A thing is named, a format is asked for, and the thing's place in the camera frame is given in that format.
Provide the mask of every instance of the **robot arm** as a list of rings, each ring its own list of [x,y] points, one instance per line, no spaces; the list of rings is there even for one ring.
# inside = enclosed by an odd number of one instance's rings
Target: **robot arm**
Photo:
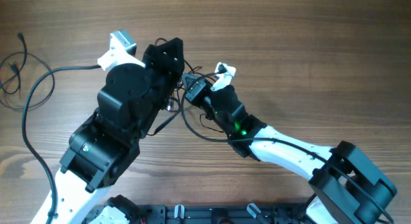
[[[62,166],[55,178],[58,204],[52,223],[81,223],[107,194],[139,155],[139,140],[146,137],[158,111],[166,108],[181,77],[187,89],[186,99],[222,128],[236,153],[280,165],[309,182],[317,197],[302,215],[314,223],[375,223],[381,215],[381,209],[352,184],[342,185],[341,175],[330,164],[344,173],[354,172],[355,182],[382,209],[396,195],[393,183],[354,145],[341,142],[332,148],[309,144],[281,134],[249,115],[229,85],[235,68],[219,63],[216,72],[221,74],[213,85],[192,74],[182,75],[180,39],[149,46],[140,62],[133,57],[136,44],[126,31],[117,31],[110,37],[110,51],[98,60],[104,70],[110,70],[106,85],[98,93],[99,107],[71,136],[69,148],[60,160]],[[44,223],[50,206],[51,193],[32,223]],[[134,208],[127,206],[122,210],[108,205],[93,223],[133,223],[136,217],[129,210]]]
[[[52,223],[81,223],[85,215],[139,155],[160,109],[165,109],[184,71],[182,40],[150,45],[143,61],[126,31],[110,35],[110,50],[98,63],[110,70],[98,108],[70,137],[55,177],[57,211]],[[32,223],[45,223],[51,193]]]
[[[206,118],[224,131],[236,153],[277,164],[305,178],[317,197],[304,213],[315,223],[375,223],[378,220],[397,191],[364,153],[345,141],[332,148],[279,133],[246,112],[234,87],[229,85],[235,73],[233,67],[219,63],[216,71],[230,76],[224,78],[229,79],[224,80],[225,86],[219,81],[212,85],[205,78],[184,74],[183,82],[188,89],[185,99],[201,108]],[[344,176],[354,173],[351,177],[354,184],[340,183],[341,173]]]

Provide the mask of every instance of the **wire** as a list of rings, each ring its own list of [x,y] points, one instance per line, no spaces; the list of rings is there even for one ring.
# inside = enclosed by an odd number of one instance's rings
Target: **wire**
[[[43,74],[33,85],[31,88],[30,93],[28,94],[26,104],[24,106],[23,110],[23,115],[22,115],[22,121],[21,121],[21,132],[22,132],[22,137],[24,140],[24,143],[27,145],[27,148],[31,151],[31,153],[34,155],[34,157],[40,162],[41,166],[43,167],[44,171],[47,174],[47,177],[49,179],[50,183],[50,188],[51,188],[51,208],[48,213],[48,219],[46,223],[51,223],[53,220],[53,217],[56,213],[57,209],[57,187],[56,183],[53,178],[53,174],[50,172],[49,167],[47,166],[46,162],[44,159],[36,152],[36,150],[33,148],[33,146],[30,144],[30,141],[27,138],[27,130],[26,130],[26,122],[27,122],[27,112],[29,109],[30,105],[30,100],[31,97],[33,96],[34,91],[36,90],[37,86],[43,81],[47,76],[53,75],[53,73],[57,73],[59,71],[69,71],[69,70],[87,70],[87,69],[97,69],[100,68],[99,65],[92,65],[92,66],[74,66],[74,67],[59,67],[54,70],[49,71],[46,74]]]
[[[197,79],[195,79],[195,81],[193,81],[192,84],[200,81],[201,79],[207,77],[207,76],[212,76],[218,73],[210,73],[210,74],[205,74],[204,76],[198,77]],[[383,207],[381,207],[381,205],[367,192],[365,191],[363,188],[361,188],[350,176],[348,176],[347,174],[345,174],[343,171],[341,171],[340,169],[338,169],[337,167],[335,167],[334,165],[332,165],[331,163],[328,162],[328,160],[318,156],[316,153],[306,150],[303,147],[300,147],[296,144],[293,144],[291,142],[288,141],[283,141],[277,138],[266,138],[266,137],[254,137],[254,138],[244,138],[244,139],[233,139],[233,140],[228,140],[228,139],[212,139],[212,138],[208,138],[205,137],[201,134],[199,134],[198,132],[196,132],[188,123],[186,115],[184,114],[184,102],[185,102],[185,98],[186,98],[186,94],[187,94],[187,90],[184,91],[182,98],[181,98],[181,108],[183,108],[181,110],[181,116],[184,120],[184,123],[186,124],[187,128],[194,133],[197,137],[205,140],[205,141],[211,141],[211,142],[219,142],[219,143],[232,143],[232,142],[243,142],[243,141],[272,141],[272,142],[278,142],[278,143],[282,143],[282,144],[286,144],[290,147],[296,148],[300,151],[303,151],[304,153],[311,155],[314,159],[319,159],[321,160],[323,163],[325,163],[326,166],[328,166],[329,168],[331,168],[332,170],[336,171],[338,174],[340,174],[341,176],[343,176],[345,179],[347,179],[347,181],[349,183],[351,183],[353,186],[355,186],[365,197],[368,198],[368,200],[375,205],[375,207],[388,219],[389,223],[394,224],[394,220],[391,218],[391,216],[384,210]]]
[[[158,39],[154,42],[154,45],[157,45],[157,43],[158,43],[160,40],[161,40],[161,41],[164,41],[164,42],[167,42],[167,40],[164,39],[164,38],[158,38]]]
[[[377,219],[377,222],[378,223],[384,223],[384,224],[390,224],[389,221],[384,221],[384,220],[381,220],[381,219]]]
[[[18,81],[19,81],[19,84],[18,84],[17,88],[16,88],[13,92],[8,92],[8,91],[3,87],[3,84],[1,83],[1,77],[0,77],[0,87],[3,88],[5,94],[15,94],[18,90],[21,89],[21,79],[20,79],[20,74],[19,74],[19,73],[23,70],[23,67],[24,67],[24,65],[26,64],[26,61],[27,61],[27,45],[26,45],[26,41],[24,41],[24,37],[23,37],[23,34],[22,34],[22,33],[18,33],[17,36],[18,36],[19,40],[22,42],[22,44],[23,44],[23,48],[24,48],[24,58],[23,58],[23,61],[22,61],[22,64],[21,64],[20,71],[17,70],[17,67],[16,67],[15,65],[13,65],[12,63],[10,63],[10,67],[11,67],[12,71],[14,72],[14,76],[12,76],[10,79],[6,80],[5,83],[10,82],[10,81],[13,80],[15,77],[17,77],[17,79],[18,79]],[[1,66],[4,64],[4,61],[7,60],[7,59],[8,59],[8,57],[6,57],[6,58],[2,61],[1,65],[0,65],[0,68],[1,68]]]
[[[206,114],[200,114],[200,124],[204,127],[204,128],[208,128],[208,129],[210,129],[210,130],[213,130],[213,131],[216,131],[216,132],[219,132],[219,133],[224,133],[224,131],[222,131],[222,130],[217,130],[217,129],[215,129],[215,128],[211,128],[211,127],[208,127],[208,126],[206,126],[206,125],[203,125],[203,122],[202,122],[202,120],[201,120],[201,117],[202,116],[205,116]]]
[[[202,74],[202,73],[194,73],[194,74],[198,74],[198,75],[200,75],[200,76],[204,76],[204,74]],[[207,77],[208,79],[210,79],[210,80],[212,80],[212,81],[216,81],[214,78],[212,78],[212,77]]]
[[[155,134],[159,133],[166,125],[168,125],[179,113],[180,113],[180,101],[177,100],[177,98],[170,98],[173,101],[177,102],[177,105],[179,108],[174,111],[174,114],[171,115],[165,122],[163,122],[161,125],[159,125],[155,130],[153,134],[147,134],[149,136],[154,136]]]
[[[184,63],[187,64],[187,66],[190,68],[190,72],[191,72],[192,74],[194,74],[194,69],[193,69],[193,67],[188,63],[188,61],[184,59]]]
[[[12,77],[10,77],[9,79],[7,79],[5,82],[2,82],[2,81],[1,81],[1,77],[0,77],[0,89],[3,89],[3,90],[4,90],[4,102],[0,100],[0,104],[2,104],[4,107],[9,108],[9,109],[11,109],[11,110],[13,110],[13,111],[15,111],[15,112],[22,112],[24,107],[23,107],[23,106],[15,106],[15,107],[11,106],[11,105],[7,102],[6,94],[15,94],[18,90],[21,91],[20,72],[22,71],[24,65],[26,64],[27,56],[29,55],[29,56],[32,56],[33,58],[35,58],[35,59],[36,59],[37,61],[39,61],[48,71],[51,71],[51,68],[50,68],[50,66],[49,66],[47,63],[45,63],[45,61],[43,61],[43,60],[41,60],[39,57],[37,57],[37,56],[35,56],[35,55],[27,52],[27,45],[26,45],[26,42],[24,41],[24,37],[23,37],[23,34],[22,34],[22,33],[17,34],[17,36],[18,36],[19,39],[22,41],[22,44],[23,44],[23,47],[24,47],[24,51],[18,51],[18,52],[12,53],[12,54],[8,55],[6,58],[4,58],[4,59],[1,61],[1,63],[0,63],[0,70],[1,70],[1,67],[4,65],[4,63],[5,63],[9,58],[11,58],[12,56],[19,55],[19,54],[23,54],[23,55],[24,55],[24,58],[23,58],[23,61],[22,61],[22,64],[21,64],[21,68],[20,68],[19,71],[17,70],[17,67],[16,67],[15,65],[12,65],[12,64],[10,65],[10,67],[12,68],[12,71],[14,72],[14,75],[13,75]],[[7,83],[11,82],[11,81],[12,81],[14,78],[16,78],[16,77],[17,77],[17,79],[18,79],[18,81],[19,81],[19,84],[18,84],[17,88],[16,88],[15,91],[13,91],[13,92],[8,92],[8,91],[6,90],[6,88],[5,88],[5,85],[6,85]],[[51,89],[50,89],[49,93],[48,93],[48,94],[46,95],[46,97],[44,97],[42,100],[40,100],[40,101],[37,102],[36,104],[30,106],[30,107],[29,107],[29,110],[33,110],[33,109],[38,108],[39,106],[43,105],[43,104],[51,97],[51,95],[52,95],[52,93],[53,93],[53,91],[54,91],[54,88],[55,88],[55,77],[54,77],[54,75],[51,75],[51,79],[52,79],[52,85],[51,85]]]

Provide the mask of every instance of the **white plastic part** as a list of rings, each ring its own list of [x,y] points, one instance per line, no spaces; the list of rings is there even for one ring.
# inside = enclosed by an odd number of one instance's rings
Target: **white plastic part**
[[[118,30],[110,33],[110,49],[123,49],[128,54],[135,56],[137,44],[130,37],[127,30]]]
[[[129,224],[126,215],[115,207],[106,206],[100,215],[89,224]]]
[[[100,65],[104,71],[109,71],[120,64],[137,64],[141,67],[146,67],[142,61],[129,55],[124,49],[108,50],[102,57],[97,59],[97,64]]]
[[[88,193],[85,190],[87,183],[70,170],[66,173],[62,173],[58,170],[55,182],[58,196],[56,211],[58,216],[51,222],[52,224],[81,223],[89,211],[108,193],[110,189],[110,187],[104,187],[96,189],[93,193]],[[51,191],[33,221],[31,221],[31,224],[46,223],[50,207]]]
[[[251,214],[253,218],[257,218],[257,215],[261,213],[261,210],[258,209],[257,205],[254,203],[250,203],[247,206],[247,212]]]
[[[261,129],[255,137],[268,137],[287,141],[306,150],[315,152],[318,156],[326,160],[330,158],[331,153],[329,150],[333,148],[330,146],[317,146],[294,139],[278,132],[271,126]],[[314,159],[312,156],[307,155],[307,153],[280,142],[253,141],[250,149],[258,159],[289,169],[306,180],[311,179],[314,169],[320,169],[324,165],[319,159]]]
[[[184,219],[185,212],[186,212],[186,208],[183,205],[176,205],[174,207],[174,218]]]
[[[222,88],[224,88],[227,85],[230,85],[231,83],[231,79],[234,77],[234,75],[236,74],[236,68],[235,67],[231,67],[228,66],[225,63],[221,63],[219,62],[216,66],[216,70],[214,71],[215,73],[218,72],[218,67],[220,65],[223,65],[227,72],[223,73],[223,74],[217,74],[216,77],[218,78],[218,80],[213,84],[213,86],[211,87],[212,91],[217,91],[220,90]]]
[[[308,205],[306,214],[317,224],[336,224],[337,221],[330,215],[319,197],[315,197]]]

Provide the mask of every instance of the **black mounting plate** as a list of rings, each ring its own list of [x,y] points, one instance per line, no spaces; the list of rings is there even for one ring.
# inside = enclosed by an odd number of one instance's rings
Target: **black mounting plate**
[[[279,203],[276,205],[258,206],[261,214],[271,224],[312,224],[310,220],[298,220],[298,211],[304,203]],[[174,218],[174,206],[138,205],[146,224],[212,224],[213,209],[223,208],[228,211],[229,218],[234,224],[260,224],[247,212],[247,206],[186,206],[184,219]],[[104,206],[93,208],[82,224],[88,224],[104,209]]]

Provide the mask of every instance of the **wood grain surface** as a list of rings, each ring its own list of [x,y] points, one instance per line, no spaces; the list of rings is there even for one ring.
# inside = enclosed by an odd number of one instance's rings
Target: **wood grain surface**
[[[316,144],[355,143],[399,191],[388,211],[411,219],[410,0],[0,0],[0,57],[29,52],[51,67],[93,65],[109,33],[124,28],[137,57],[156,38],[184,41],[185,58],[214,71],[237,68],[232,84],[247,111],[280,132]],[[22,56],[12,59],[20,63]],[[45,69],[29,58],[23,105]],[[7,79],[11,70],[1,70]],[[28,114],[28,137],[56,172],[68,138],[97,107],[101,70],[56,74],[51,99]],[[50,89],[46,80],[35,93]],[[4,101],[3,92],[0,99]],[[202,134],[200,111],[189,121]],[[161,112],[153,127],[170,114]],[[29,223],[49,184],[21,137],[21,113],[0,107],[0,223]],[[303,202],[302,178],[272,164],[242,159],[230,146],[200,140],[181,118],[140,142],[141,154],[109,195],[137,204],[218,205]]]

